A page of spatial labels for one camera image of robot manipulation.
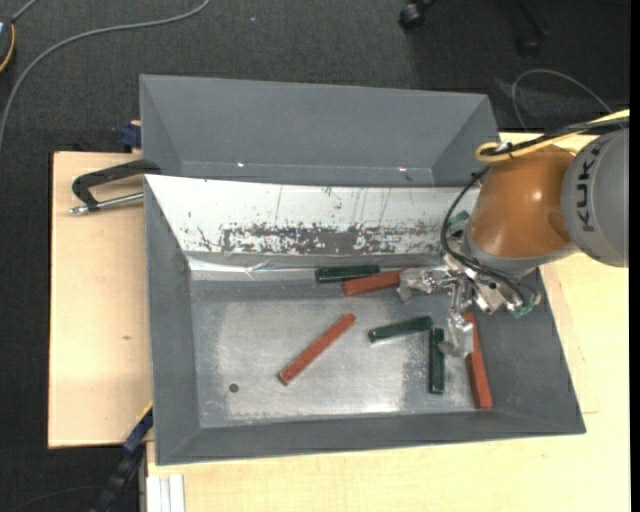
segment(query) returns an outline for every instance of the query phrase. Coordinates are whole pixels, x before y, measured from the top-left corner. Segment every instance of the red stick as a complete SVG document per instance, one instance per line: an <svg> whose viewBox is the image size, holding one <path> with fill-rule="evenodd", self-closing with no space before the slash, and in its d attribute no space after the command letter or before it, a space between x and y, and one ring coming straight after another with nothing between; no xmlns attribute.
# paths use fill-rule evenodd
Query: red stick
<svg viewBox="0 0 640 512"><path fill-rule="evenodd" d="M351 297L362 293L384 290L385 288L396 288L400 286L400 272L402 270L404 269L392 270L391 272L383 272L358 279L349 279L342 283L342 293L347 297Z"/></svg>
<svg viewBox="0 0 640 512"><path fill-rule="evenodd" d="M302 354L300 354L289 366L287 366L278 375L278 379L285 386L289 385L302 370L313 362L325 349L329 347L334 341L342 336L349 327L351 327L356 321L356 317L353 313L349 312L344 315L340 320L333 324L329 329L314 341Z"/></svg>
<svg viewBox="0 0 640 512"><path fill-rule="evenodd" d="M473 352L467 356L467 371L469 372L469 383L471 384L471 394L476 409L489 409L493 407L491 390L489 389L489 379L484 366L484 358L480 350L480 337L476 327L476 320L473 313L464 313L464 318L473 324Z"/></svg>

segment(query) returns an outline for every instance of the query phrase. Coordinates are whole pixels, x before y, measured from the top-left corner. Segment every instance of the cable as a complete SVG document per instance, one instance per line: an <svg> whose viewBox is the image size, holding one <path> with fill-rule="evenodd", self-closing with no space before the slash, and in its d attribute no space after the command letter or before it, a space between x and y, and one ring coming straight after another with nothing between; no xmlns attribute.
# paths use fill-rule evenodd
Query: cable
<svg viewBox="0 0 640 512"><path fill-rule="evenodd" d="M621 110L604 117L588 121L586 123L575 123L558 130L554 130L548 134L541 135L533 140L521 142L519 144L488 142L482 144L476 149L475 157L481 162L499 162L515 158L527 153L531 153L545 146L555 144L563 139L571 137L578 133L589 132L601 128L619 128L621 125L628 124L631 117L630 110Z"/></svg>
<svg viewBox="0 0 640 512"><path fill-rule="evenodd" d="M7 129L7 122L9 120L9 114L11 112L11 107L13 106L13 102L15 101L16 95L18 94L18 91L20 90L20 87L22 86L22 84L24 83L26 78L29 76L29 73L31 73L33 68L35 68L38 64L40 64L40 62L42 62L44 59L46 59L49 55L57 52L58 50L60 50L61 48L65 47L65 46L67 46L69 44L75 43L75 42L80 41L82 39L87 39L89 37L93 37L93 36L97 36L97 35L101 35L101 34L107 34L107 33L111 33L111 32L122 32L122 31L125 31L125 30L136 30L136 29L142 29L142 28L159 27L161 25L168 25L170 23L175 23L177 21L182 21L182 20L185 20L187 18L191 18L192 16L195 16L196 14L198 14L205 7L207 7L207 5L209 5L210 2L211 2L211 0L204 0L204 2L202 2L202 4L200 4L195 9L193 9L193 10L191 10L191 11L185 13L185 14L180 14L178 16L173 16L171 18L165 18L165 19L156 20L156 21L145 21L145 22L141 22L141 23L132 23L132 24L129 24L129 25L116 25L116 26L113 26L113 27L105 27L105 28L98 28L98 29L95 29L95 30L90 30L89 32L84 32L82 34L78 34L76 36L73 36L73 37L70 37L68 39L65 39L64 41L61 41L61 42L53 45L51 48L49 48L48 50L46 50L43 53L41 53L22 72L22 74L20 75L20 77L16 81L16 84L14 85L13 89L11 90L11 93L9 94L9 98L7 99L7 104L5 106L4 113L2 115L2 120L0 121L0 159L2 158L2 144L3 144L3 141L4 141L4 135L5 135L5 132L6 132L6 129Z"/></svg>
<svg viewBox="0 0 640 512"><path fill-rule="evenodd" d="M22 9L20 9L17 13L13 15L13 18L11 19L11 23L15 23L16 21L18 21L18 18L20 18L25 12L31 9L31 7L33 7L33 4L35 4L37 1L38 0L31 0L30 2L25 4L22 7Z"/></svg>
<svg viewBox="0 0 640 512"><path fill-rule="evenodd" d="M83 485L81 487L72 487L70 489L64 489L63 491L57 491L57 492L52 492L50 494L45 494L44 496L40 496L38 498L34 498L32 500L29 500L25 503L22 503L21 505L16 505L15 507L11 507L9 510L5 510L4 512L15 512L16 510L22 510L25 507L28 507L29 505L33 505L34 503L39 503L41 501L45 501L48 500L50 498L54 498L56 496L62 496L64 494L70 494L73 492L78 492L78 491L84 491L84 490L95 490L95 489L99 489L100 486L99 485Z"/></svg>
<svg viewBox="0 0 640 512"><path fill-rule="evenodd" d="M513 82L513 84L511 85L511 105L513 106L513 110L515 111L515 114L516 114L516 117L518 118L518 122L520 123L520 126L522 126L522 128L524 128L525 131L529 131L529 130L527 130L527 127L525 126L524 121L522 120L522 115L520 114L520 109L518 108L518 104L516 102L516 91L518 89L518 85L520 84L520 81L524 77L529 75L551 75L551 76L564 78L565 80L571 82L572 84L574 84L575 86L579 87L584 92L589 94L593 99L595 99L600 104L602 108L604 108L606 112L611 113L611 108L609 107L609 105L607 105L604 102L604 100L602 100L602 98L600 98L600 96L598 96L595 92L589 89L586 85L578 82L575 78L572 78L569 75L565 75L564 73L560 73L559 71L553 71L552 69L545 69L545 68L530 69L528 71L521 73L516 78L515 82Z"/></svg>

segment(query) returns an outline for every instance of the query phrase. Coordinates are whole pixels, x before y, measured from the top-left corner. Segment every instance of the black carpet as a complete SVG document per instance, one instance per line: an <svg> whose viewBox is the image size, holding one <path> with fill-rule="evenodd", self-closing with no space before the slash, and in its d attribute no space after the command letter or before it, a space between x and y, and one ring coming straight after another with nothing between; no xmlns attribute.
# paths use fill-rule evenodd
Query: black carpet
<svg viewBox="0 0 640 512"><path fill-rule="evenodd" d="M0 0L12 15L24 0ZM534 0L550 34L540 55L515 50L510 0L439 0L405 33L402 0L213 0L163 28L103 35L35 68L11 113L0 155L0 512L86 510L117 448L46 449L49 171L52 150L124 151L138 118L140 73L474 91L504 130L548 129L630 102L630 0ZM0 74L0 108L26 66L52 44L98 27L185 12L197 0L47 0L18 22L18 54ZM117 510L136 510L135 486Z"/></svg>

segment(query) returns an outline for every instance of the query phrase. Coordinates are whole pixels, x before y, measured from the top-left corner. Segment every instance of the black cable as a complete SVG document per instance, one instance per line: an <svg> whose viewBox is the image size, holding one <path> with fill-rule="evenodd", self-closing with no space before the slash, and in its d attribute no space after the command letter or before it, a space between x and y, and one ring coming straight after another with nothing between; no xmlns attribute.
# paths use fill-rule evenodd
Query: black cable
<svg viewBox="0 0 640 512"><path fill-rule="evenodd" d="M192 9L191 11L188 11L188 12L186 12L184 14L179 14L177 16L172 16L170 18L165 18L165 19L161 19L161 20L154 20L154 21L143 21L143 22L131 23L131 24L127 24L127 25L116 25L116 26L113 26L113 27L105 27L105 28L98 28L98 29L90 30L88 32L84 32L82 34L78 34L76 36L73 36L73 37L70 37L68 39L65 39L64 41L56 43L55 45L50 47L48 50L45 50L38 57L36 57L35 60L33 62L31 62L31 64L29 64L27 66L27 68L22 72L22 74L20 75L20 77L16 81L15 85L13 86L13 89L11 90L11 93L9 94L9 99L7 100L7 104L4 107L4 112L2 114L2 117L0 118L0 158L2 158L2 144L3 144L3 141L4 141L4 135L5 135L6 129L7 129L7 123L9 122L9 114L11 113L11 108L12 108L13 103L15 101L15 98L16 98L16 96L18 94L18 91L20 90L20 87L22 86L24 81L29 76L29 73L31 73L31 71L38 64L40 64L40 62L42 62L44 59L46 59L49 55L57 52L58 50L60 50L61 48L64 48L65 46L67 46L69 44L73 44L73 43L75 43L77 41L81 41L81 40L87 39L89 37L94 37L94 36L101 35L101 34L109 34L109 33L112 33L112 32L123 32L125 30L138 30L138 29L143 29L143 28L159 27L159 26L162 26L162 25L168 25L170 23L175 23L177 21L186 20L187 18L190 18L190 17L195 16L196 14L198 14L205 7L207 7L207 5L209 5L210 2L211 2L211 0L203 0L203 2L198 7L196 7L195 9Z"/></svg>
<svg viewBox="0 0 640 512"><path fill-rule="evenodd" d="M37 1L38 0L31 0L30 2L27 2L17 13L12 16L11 23L15 23L16 21L18 21L18 18L20 18L25 12L31 9L31 7L33 7L33 4L35 4Z"/></svg>

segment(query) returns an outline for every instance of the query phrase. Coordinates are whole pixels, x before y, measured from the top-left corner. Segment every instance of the black object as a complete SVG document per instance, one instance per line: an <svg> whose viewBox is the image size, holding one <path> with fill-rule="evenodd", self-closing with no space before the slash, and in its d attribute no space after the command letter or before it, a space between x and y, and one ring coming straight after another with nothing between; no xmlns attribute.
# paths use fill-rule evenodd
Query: black object
<svg viewBox="0 0 640 512"><path fill-rule="evenodd" d="M140 445L142 438L153 426L153 408L149 408L147 413L142 417L138 424L134 427L124 442L123 448L126 453L132 454Z"/></svg>
<svg viewBox="0 0 640 512"><path fill-rule="evenodd" d="M149 160L136 160L135 162L116 165L115 167L109 167L108 169L101 169L100 171L78 176L73 182L71 190L78 196L80 201L87 205L89 211L97 211L100 209L98 207L98 200L93 197L93 194L89 191L90 188L138 174L160 174L160 168Z"/></svg>
<svg viewBox="0 0 640 512"><path fill-rule="evenodd" d="M439 345L444 341L444 330L431 329L429 333L429 393L444 393L444 354Z"/></svg>
<svg viewBox="0 0 640 512"><path fill-rule="evenodd" d="M425 20L425 11L433 5L435 0L416 0L400 11L399 23L404 29L412 29L422 25Z"/></svg>
<svg viewBox="0 0 640 512"><path fill-rule="evenodd" d="M410 30L425 22L425 12L435 0L413 0L400 11L399 23ZM508 0L505 6L511 10L516 25L516 49L525 59L537 57L548 34L546 23L539 16L531 0Z"/></svg>
<svg viewBox="0 0 640 512"><path fill-rule="evenodd" d="M150 407L124 442L122 446L124 456L89 512L110 512L113 510L142 463L144 455L142 438L152 426L153 408Z"/></svg>
<svg viewBox="0 0 640 512"><path fill-rule="evenodd" d="M378 265L350 265L347 267L323 267L316 270L317 283L337 283L379 274Z"/></svg>
<svg viewBox="0 0 640 512"><path fill-rule="evenodd" d="M142 147L142 128L138 125L129 123L120 130L120 142L130 148Z"/></svg>

